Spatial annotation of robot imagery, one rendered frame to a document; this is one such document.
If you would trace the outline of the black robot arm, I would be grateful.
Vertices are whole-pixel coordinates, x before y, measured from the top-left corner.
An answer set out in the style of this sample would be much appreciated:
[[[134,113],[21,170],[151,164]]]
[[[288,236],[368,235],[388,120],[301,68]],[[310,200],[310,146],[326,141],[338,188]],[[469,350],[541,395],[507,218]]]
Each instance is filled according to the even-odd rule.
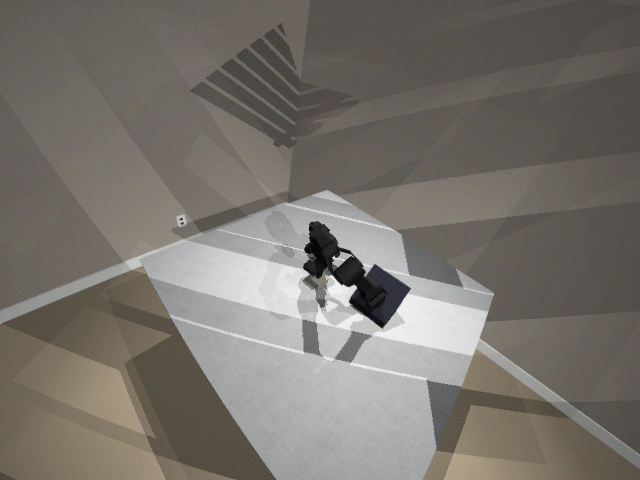
[[[317,257],[318,250],[316,250],[316,247],[319,246],[321,253],[327,260],[329,272],[340,285],[348,288],[355,285],[359,289],[362,300],[371,307],[375,304],[382,305],[388,292],[376,280],[373,280],[370,276],[364,276],[366,274],[363,269],[364,265],[357,257],[350,250],[340,248],[337,245],[338,241],[329,233],[330,230],[325,224],[322,225],[319,221],[312,221],[309,225],[310,242],[305,246],[305,253],[312,253]],[[339,251],[351,254],[354,258],[350,256],[333,272],[331,258]]]

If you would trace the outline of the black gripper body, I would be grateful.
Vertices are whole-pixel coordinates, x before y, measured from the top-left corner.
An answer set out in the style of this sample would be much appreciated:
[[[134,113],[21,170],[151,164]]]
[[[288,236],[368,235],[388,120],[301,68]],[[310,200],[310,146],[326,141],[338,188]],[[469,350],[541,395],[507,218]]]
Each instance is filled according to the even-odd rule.
[[[318,250],[317,253],[317,259],[314,260],[314,262],[312,260],[307,261],[304,265],[303,265],[303,269],[306,270],[308,273],[310,273],[312,276],[315,276],[316,274],[319,273],[320,269],[323,266],[323,263],[326,264],[327,260],[325,258],[325,256],[321,253],[321,249],[318,247],[316,247],[316,250]],[[335,255],[335,258],[340,256],[340,251]]]

